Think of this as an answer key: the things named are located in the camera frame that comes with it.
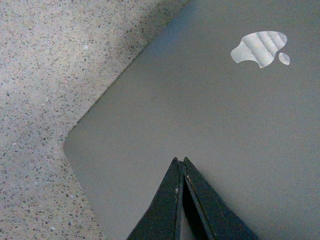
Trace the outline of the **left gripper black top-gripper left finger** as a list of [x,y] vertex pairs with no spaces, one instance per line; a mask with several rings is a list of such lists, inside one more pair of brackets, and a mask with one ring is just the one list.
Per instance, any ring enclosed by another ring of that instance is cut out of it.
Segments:
[[179,240],[183,207],[184,177],[175,157],[151,204],[132,232],[129,240]]

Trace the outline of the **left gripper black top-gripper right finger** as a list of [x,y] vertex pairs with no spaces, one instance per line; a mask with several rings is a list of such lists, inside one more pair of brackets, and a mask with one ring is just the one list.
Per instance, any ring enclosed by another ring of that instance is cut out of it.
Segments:
[[184,158],[184,180],[194,208],[191,229],[197,240],[257,240],[257,235],[226,205],[200,171]]

